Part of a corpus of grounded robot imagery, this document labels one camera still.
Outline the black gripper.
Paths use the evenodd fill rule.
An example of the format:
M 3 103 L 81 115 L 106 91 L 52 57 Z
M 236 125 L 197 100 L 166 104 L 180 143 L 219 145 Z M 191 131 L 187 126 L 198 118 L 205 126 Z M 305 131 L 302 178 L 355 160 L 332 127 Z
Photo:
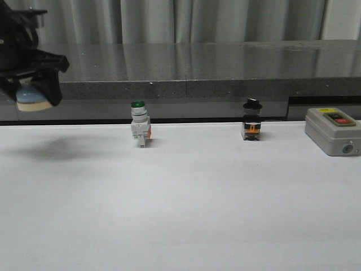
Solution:
M 47 14 L 44 9 L 13 10 L 1 1 L 1 90 L 13 101 L 20 88 L 18 75 L 36 74 L 30 81 L 34 102 L 49 102 L 57 106 L 63 96 L 59 85 L 59 71 L 66 72 L 66 56 L 38 49 L 37 29 L 43 26 L 38 17 Z

